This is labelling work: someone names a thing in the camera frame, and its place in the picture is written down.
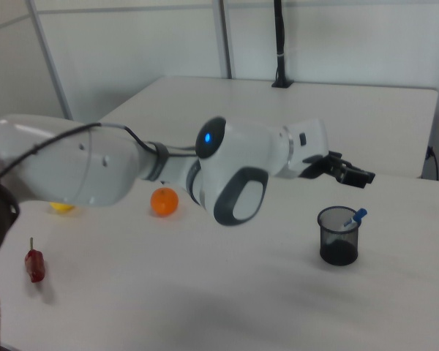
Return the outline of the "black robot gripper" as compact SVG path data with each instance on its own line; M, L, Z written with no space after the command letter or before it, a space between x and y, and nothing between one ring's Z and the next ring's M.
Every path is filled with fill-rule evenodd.
M326 156L315 158L301 174L301 178L316 179L326 174L335 178L344 185L363 189L367 183L372 183L375 174L353 166L349 161L342 158L342 154L330 151Z

